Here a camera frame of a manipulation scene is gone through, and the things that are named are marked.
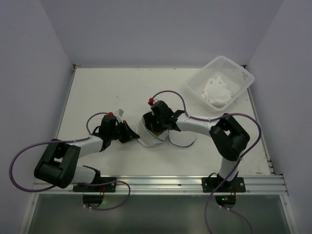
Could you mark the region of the white mesh laundry bag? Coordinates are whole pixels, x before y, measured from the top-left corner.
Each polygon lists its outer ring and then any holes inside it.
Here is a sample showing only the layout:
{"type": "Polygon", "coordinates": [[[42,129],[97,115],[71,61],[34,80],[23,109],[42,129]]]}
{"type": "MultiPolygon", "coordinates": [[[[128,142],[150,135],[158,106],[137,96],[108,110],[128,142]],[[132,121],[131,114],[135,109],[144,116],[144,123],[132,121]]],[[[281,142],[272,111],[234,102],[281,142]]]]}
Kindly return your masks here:
{"type": "Polygon", "coordinates": [[[135,133],[139,135],[139,143],[147,148],[155,147],[159,144],[170,142],[172,145],[187,148],[192,146],[197,135],[192,132],[177,132],[171,130],[165,130],[160,134],[154,134],[145,126],[143,119],[141,119],[136,127],[135,133]]]}

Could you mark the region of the white bra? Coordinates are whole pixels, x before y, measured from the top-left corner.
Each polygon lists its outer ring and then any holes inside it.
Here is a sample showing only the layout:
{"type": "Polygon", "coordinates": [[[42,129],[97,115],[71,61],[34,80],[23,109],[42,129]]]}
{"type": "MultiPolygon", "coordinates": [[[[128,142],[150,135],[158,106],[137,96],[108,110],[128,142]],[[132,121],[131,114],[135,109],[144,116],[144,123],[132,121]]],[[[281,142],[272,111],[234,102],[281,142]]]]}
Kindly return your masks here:
{"type": "Polygon", "coordinates": [[[215,76],[207,81],[201,97],[214,106],[223,106],[232,99],[232,93],[221,76],[215,76]]]}

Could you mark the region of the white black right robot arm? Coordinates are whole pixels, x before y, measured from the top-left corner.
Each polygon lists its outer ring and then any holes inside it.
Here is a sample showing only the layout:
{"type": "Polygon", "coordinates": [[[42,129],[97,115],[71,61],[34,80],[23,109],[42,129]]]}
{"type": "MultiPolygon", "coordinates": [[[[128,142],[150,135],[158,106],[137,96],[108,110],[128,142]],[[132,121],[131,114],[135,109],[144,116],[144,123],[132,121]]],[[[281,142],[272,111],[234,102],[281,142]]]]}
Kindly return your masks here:
{"type": "Polygon", "coordinates": [[[167,130],[192,132],[211,137],[222,156],[218,176],[227,182],[238,174],[234,166],[250,141],[249,134],[232,116],[224,114],[216,122],[204,121],[202,117],[189,117],[183,110],[172,111],[162,100],[151,106],[151,111],[142,117],[143,124],[151,133],[167,130]]]}

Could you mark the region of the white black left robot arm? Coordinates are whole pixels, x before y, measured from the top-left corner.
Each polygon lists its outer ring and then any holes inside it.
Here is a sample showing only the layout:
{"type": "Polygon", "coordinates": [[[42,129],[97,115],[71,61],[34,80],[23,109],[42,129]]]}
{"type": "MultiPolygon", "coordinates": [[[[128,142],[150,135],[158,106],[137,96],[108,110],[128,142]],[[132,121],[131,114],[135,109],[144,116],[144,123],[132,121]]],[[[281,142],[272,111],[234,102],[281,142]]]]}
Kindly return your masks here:
{"type": "Polygon", "coordinates": [[[46,147],[37,163],[34,176],[59,188],[70,184],[82,184],[88,187],[100,184],[100,171],[89,166],[78,166],[78,159],[107,149],[112,141],[127,143],[139,139],[126,121],[119,121],[114,115],[104,115],[86,140],[67,143],[53,140],[46,147]]]}

